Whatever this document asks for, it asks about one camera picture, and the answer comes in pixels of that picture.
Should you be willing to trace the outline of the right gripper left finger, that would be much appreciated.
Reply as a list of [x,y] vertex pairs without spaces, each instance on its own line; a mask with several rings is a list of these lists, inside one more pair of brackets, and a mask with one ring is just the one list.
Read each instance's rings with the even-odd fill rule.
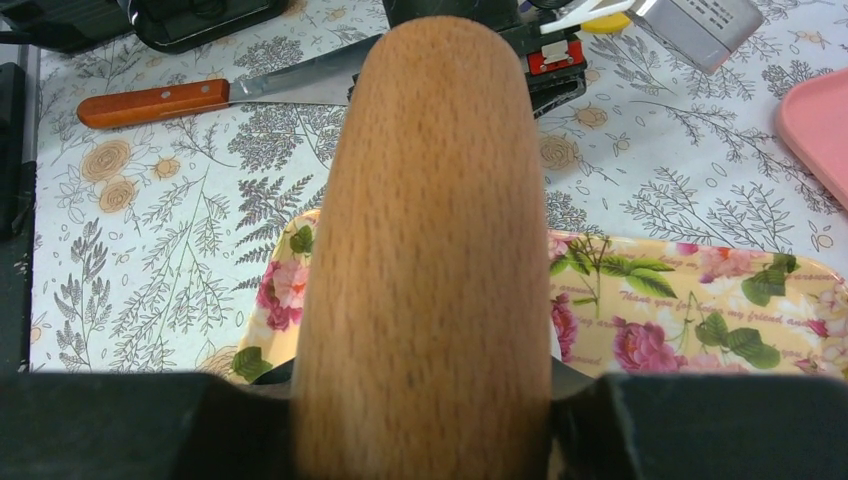
[[289,405],[202,373],[1,380],[4,479],[292,479]]

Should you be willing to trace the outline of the metal scraper red handle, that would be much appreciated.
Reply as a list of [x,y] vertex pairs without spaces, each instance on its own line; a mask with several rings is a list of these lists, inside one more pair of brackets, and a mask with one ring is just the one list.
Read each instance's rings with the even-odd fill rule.
[[363,63],[381,37],[372,37],[286,68],[228,81],[204,80],[100,95],[83,100],[76,113],[92,129],[114,129],[228,108],[282,103],[346,106]]

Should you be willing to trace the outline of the floral cutting board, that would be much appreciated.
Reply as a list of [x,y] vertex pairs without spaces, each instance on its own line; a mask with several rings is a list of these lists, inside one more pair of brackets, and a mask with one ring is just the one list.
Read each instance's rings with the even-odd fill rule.
[[545,232],[540,215],[469,226],[367,215],[286,225],[232,368],[256,381],[305,353],[334,365],[379,346],[480,343],[501,358],[596,376],[847,377],[847,282],[786,252]]

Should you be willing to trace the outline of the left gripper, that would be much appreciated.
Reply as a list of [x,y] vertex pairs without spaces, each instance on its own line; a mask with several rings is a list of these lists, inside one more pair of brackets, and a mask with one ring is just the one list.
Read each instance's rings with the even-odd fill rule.
[[391,28],[428,16],[453,16],[480,23],[501,36],[522,62],[533,115],[539,118],[586,92],[587,62],[577,26],[552,33],[541,27],[566,1],[385,1]]

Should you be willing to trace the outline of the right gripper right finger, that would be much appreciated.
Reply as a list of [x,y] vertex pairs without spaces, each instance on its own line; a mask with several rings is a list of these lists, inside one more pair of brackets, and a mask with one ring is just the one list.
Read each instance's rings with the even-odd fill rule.
[[591,378],[554,361],[561,479],[843,479],[847,385],[791,374]]

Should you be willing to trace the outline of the pink plastic tray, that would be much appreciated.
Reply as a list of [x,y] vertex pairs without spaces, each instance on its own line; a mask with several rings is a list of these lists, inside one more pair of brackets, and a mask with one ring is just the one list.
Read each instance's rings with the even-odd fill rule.
[[792,87],[775,114],[778,137],[837,203],[847,206],[847,71]]

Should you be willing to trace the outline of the wooden double-ended roller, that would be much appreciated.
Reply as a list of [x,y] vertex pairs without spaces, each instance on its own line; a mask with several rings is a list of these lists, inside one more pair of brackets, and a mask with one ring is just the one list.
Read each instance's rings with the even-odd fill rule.
[[356,83],[293,379],[304,479],[542,479],[548,239],[519,60],[489,28],[389,31]]

